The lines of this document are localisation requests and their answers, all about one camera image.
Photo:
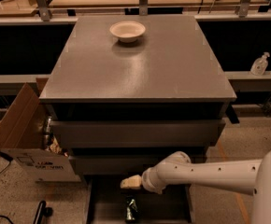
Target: box flap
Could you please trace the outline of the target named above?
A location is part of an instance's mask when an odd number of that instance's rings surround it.
[[[42,148],[46,109],[33,89],[23,85],[0,122],[0,148]]]

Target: cardboard box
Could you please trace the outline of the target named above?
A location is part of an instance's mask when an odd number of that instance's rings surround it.
[[[34,181],[79,182],[68,157],[43,148],[47,115],[45,106],[25,84],[0,122],[0,151],[11,156]]]

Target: metal bracket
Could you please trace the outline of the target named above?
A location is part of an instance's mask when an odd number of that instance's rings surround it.
[[[36,0],[42,21],[50,21],[51,12],[46,0]]]
[[[244,18],[248,15],[250,0],[240,0],[240,6],[236,8],[235,13],[239,18]]]
[[[139,0],[139,15],[148,15],[148,0]]]

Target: bottle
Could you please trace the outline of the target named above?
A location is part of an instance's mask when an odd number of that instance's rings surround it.
[[[253,66],[250,69],[252,74],[256,76],[261,76],[264,74],[265,69],[268,66],[267,57],[269,57],[269,53],[265,52],[262,57],[255,60]]]

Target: concrete floor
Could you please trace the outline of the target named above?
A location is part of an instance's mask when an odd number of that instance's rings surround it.
[[[260,159],[271,150],[271,117],[241,113],[239,118],[240,124],[225,119],[227,125],[218,144],[208,150],[207,162]],[[6,165],[0,158],[0,170]],[[82,183],[36,183],[13,161],[0,175],[0,215],[15,224],[33,223],[39,202],[45,200],[53,215],[43,223],[83,223],[86,190]],[[195,185],[190,193],[196,224],[250,223],[252,197]],[[0,223],[9,222],[0,218]]]

